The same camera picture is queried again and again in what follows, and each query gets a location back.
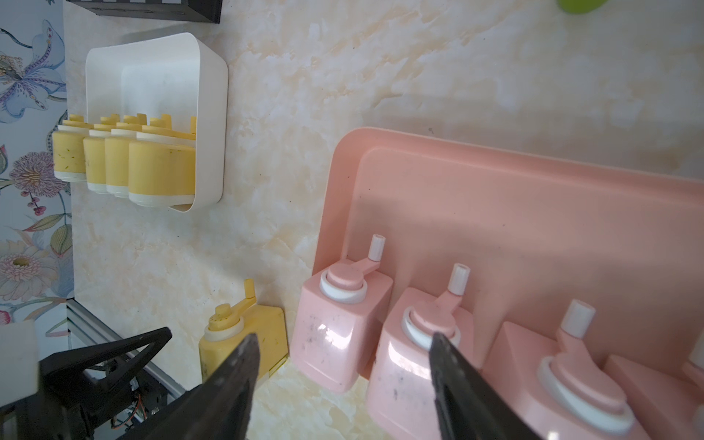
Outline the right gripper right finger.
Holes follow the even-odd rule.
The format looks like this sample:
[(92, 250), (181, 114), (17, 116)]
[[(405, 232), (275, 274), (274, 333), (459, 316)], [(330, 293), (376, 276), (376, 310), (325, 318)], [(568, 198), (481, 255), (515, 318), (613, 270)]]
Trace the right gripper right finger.
[(434, 334), (429, 362), (443, 439), (539, 438), (445, 335)]

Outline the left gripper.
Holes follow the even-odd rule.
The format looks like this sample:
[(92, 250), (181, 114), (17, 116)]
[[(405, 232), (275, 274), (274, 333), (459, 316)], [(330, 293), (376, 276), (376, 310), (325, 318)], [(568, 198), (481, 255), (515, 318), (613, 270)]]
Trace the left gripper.
[(1, 436), (94, 439), (103, 425), (126, 433), (146, 422), (165, 409), (165, 387), (145, 367), (171, 339), (162, 327), (47, 357), (38, 392), (1, 407)]

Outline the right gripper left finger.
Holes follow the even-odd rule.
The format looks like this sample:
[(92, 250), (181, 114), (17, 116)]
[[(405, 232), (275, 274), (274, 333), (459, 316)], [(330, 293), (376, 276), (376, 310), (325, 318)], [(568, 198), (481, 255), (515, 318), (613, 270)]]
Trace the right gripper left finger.
[(183, 394), (124, 439), (245, 439), (260, 365), (257, 336), (247, 335), (206, 383)]

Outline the pink sharpener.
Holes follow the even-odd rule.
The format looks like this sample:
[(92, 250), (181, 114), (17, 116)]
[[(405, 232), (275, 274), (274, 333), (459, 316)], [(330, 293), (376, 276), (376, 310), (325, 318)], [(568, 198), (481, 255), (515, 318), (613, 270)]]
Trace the pink sharpener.
[(625, 391), (583, 341), (595, 313), (572, 301), (554, 338), (503, 323), (482, 376), (544, 439), (647, 439)]
[(407, 288), (388, 314), (370, 374), (371, 419), (395, 439), (439, 439), (429, 350), (440, 333), (473, 358), (474, 318), (461, 307), (470, 269), (457, 263), (438, 297)]
[(625, 391), (650, 438), (703, 438), (703, 337), (682, 364), (685, 381), (616, 355), (604, 371)]
[(336, 262), (302, 286), (291, 360), (331, 392), (347, 392), (377, 348), (393, 287), (379, 272), (385, 241), (374, 235), (367, 258)]

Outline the yellow sharpener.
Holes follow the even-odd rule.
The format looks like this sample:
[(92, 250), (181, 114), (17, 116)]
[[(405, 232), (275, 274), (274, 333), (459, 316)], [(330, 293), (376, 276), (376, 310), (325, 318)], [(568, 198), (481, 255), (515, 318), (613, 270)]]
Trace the yellow sharpener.
[(129, 143), (137, 139), (137, 133), (148, 124), (144, 114), (125, 115), (123, 122), (117, 122), (111, 136), (104, 141), (106, 161), (106, 190), (119, 198), (128, 198), (128, 157)]
[(258, 303), (254, 280), (245, 280), (244, 291), (242, 301), (220, 304), (208, 320), (198, 344), (202, 381), (207, 381), (248, 335), (255, 335), (260, 347), (259, 383), (267, 381), (289, 355), (283, 310)]
[(66, 183), (86, 181), (84, 139), (93, 126), (81, 115), (69, 115), (52, 133), (54, 175)]
[(106, 187), (106, 139), (112, 136), (112, 129), (120, 121), (119, 114), (101, 117), (84, 138), (84, 159), (87, 187), (97, 194), (108, 194)]
[(195, 198), (197, 118), (187, 131), (169, 115), (153, 118), (128, 146), (128, 199), (144, 207), (190, 205)]

